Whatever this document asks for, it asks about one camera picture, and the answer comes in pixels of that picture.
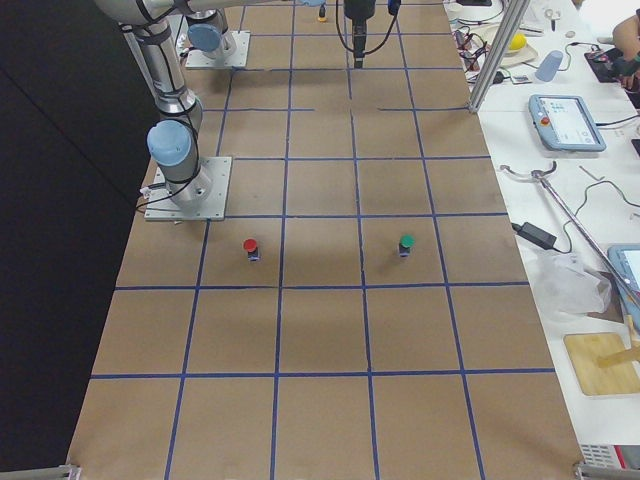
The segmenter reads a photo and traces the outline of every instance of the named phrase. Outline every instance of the yellow object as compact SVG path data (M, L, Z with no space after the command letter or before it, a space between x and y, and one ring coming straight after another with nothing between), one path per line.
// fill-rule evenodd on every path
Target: yellow object
M509 44L509 50L516 51L524 48L527 45L527 37L522 33L516 33L511 39Z
M640 379L631 363L632 358L620 358L634 357L637 351L627 354L617 333L567 335L564 345L585 395L640 393ZM603 361L612 365L601 367L599 363Z

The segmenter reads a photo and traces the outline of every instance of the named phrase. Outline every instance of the green bottle cap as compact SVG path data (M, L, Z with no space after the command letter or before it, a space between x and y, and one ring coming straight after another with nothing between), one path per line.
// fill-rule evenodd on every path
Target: green bottle cap
M404 248L411 248L414 243L416 243L416 240L411 235L403 235L402 238L400 238L400 245Z

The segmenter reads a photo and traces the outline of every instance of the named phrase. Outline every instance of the blue joint cap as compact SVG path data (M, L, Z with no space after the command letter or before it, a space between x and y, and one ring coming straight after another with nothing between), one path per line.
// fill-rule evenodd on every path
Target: blue joint cap
M189 27L189 41L198 50L213 52L222 43L222 34L213 25L196 23Z
M163 167L182 162L191 150L193 139L189 129L175 120L163 120L149 130L149 153Z

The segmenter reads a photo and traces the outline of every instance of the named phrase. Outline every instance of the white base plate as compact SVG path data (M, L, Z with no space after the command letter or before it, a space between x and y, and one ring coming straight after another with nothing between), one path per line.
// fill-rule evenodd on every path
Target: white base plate
M200 50L192 50L187 57L186 67L189 70L203 69L228 69L228 68L244 68L247 65L247 57L249 56L249 37L251 34L247 31L231 32L233 39L236 41L236 51L233 55L220 57L216 60L207 57Z
M183 211L172 200L163 200L149 205L144 213L149 221L181 221L181 220L224 220L227 206L229 180L231 178L231 157L205 157L200 168L209 173L213 180L211 192L195 210ZM158 168L154 183L164 183L164 175ZM147 201L159 200L167 196L164 188L151 191Z

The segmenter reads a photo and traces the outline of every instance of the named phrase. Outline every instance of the red object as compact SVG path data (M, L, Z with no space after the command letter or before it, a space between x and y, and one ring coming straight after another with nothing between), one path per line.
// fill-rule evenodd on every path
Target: red object
M258 242L253 238L249 238L244 241L242 248L244 248L247 253L253 253L258 249Z

